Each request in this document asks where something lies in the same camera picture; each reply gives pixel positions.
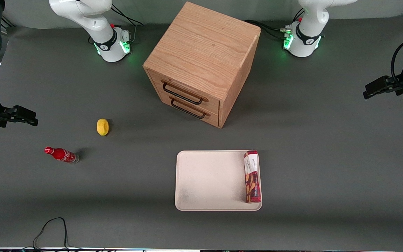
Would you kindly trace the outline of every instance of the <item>red box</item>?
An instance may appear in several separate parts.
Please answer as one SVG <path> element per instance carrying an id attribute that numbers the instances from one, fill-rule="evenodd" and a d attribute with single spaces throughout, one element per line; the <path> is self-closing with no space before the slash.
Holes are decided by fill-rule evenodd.
<path id="1" fill-rule="evenodd" d="M 259 188 L 259 178 L 257 176 L 257 165 L 259 155 L 257 150 L 249 150 L 243 156 L 245 163 L 245 193 L 246 202 L 261 202 L 261 188 Z"/>

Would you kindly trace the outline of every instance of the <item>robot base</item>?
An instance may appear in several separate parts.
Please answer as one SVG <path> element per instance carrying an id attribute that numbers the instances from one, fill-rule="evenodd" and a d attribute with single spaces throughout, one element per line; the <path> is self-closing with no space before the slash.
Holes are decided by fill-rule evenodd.
<path id="1" fill-rule="evenodd" d="M 100 50 L 96 44 L 97 53 L 102 56 L 106 62 L 118 62 L 130 53 L 130 33 L 128 30 L 122 30 L 115 27 L 114 31 L 117 33 L 117 41 L 111 46 L 109 51 Z"/>
<path id="2" fill-rule="evenodd" d="M 296 26 L 299 24 L 298 21 L 293 22 L 292 24 L 287 24 L 285 26 L 286 29 L 290 28 L 293 31 Z M 318 43 L 321 40 L 321 36 L 317 39 L 317 41 L 312 41 L 312 44 L 305 45 L 303 40 L 298 37 L 296 32 L 293 32 L 289 35 L 286 34 L 286 39 L 284 40 L 283 48 L 289 51 L 291 54 L 297 57 L 307 57 L 310 56 L 315 49 L 318 48 Z"/>

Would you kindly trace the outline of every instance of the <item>wooden box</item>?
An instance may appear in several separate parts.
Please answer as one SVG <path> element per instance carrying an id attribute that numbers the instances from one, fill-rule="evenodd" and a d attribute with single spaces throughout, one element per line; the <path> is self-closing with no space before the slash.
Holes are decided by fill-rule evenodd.
<path id="1" fill-rule="evenodd" d="M 162 102 L 222 128 L 260 33 L 257 26 L 186 2 L 143 67 Z"/>

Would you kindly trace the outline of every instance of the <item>coca-cola bottle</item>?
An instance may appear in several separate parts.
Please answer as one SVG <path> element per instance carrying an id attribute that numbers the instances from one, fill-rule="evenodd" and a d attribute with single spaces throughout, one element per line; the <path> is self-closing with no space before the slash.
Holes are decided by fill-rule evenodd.
<path id="1" fill-rule="evenodd" d="M 68 150 L 62 149 L 62 148 L 51 148 L 51 147 L 46 147 L 44 149 L 44 153 L 47 153 L 51 156 L 53 156 L 55 159 L 58 161 L 63 161 L 66 163 L 70 164 L 75 164 L 79 161 L 79 155 L 76 155 Z"/>

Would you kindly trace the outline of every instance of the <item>wall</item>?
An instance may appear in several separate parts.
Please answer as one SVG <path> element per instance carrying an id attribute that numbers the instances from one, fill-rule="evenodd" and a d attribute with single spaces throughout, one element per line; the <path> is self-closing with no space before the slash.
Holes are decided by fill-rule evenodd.
<path id="1" fill-rule="evenodd" d="M 171 23 L 186 0 L 113 0 L 126 16 L 144 23 Z M 300 9 L 296 0 L 191 0 L 193 3 L 237 19 L 289 20 Z M 359 0 L 351 5 L 329 8 L 332 19 L 384 18 L 403 14 L 403 0 Z M 14 24 L 32 28 L 78 27 L 57 16 L 48 0 L 6 0 L 4 15 Z M 104 14 L 108 21 L 128 22 L 113 11 Z"/>

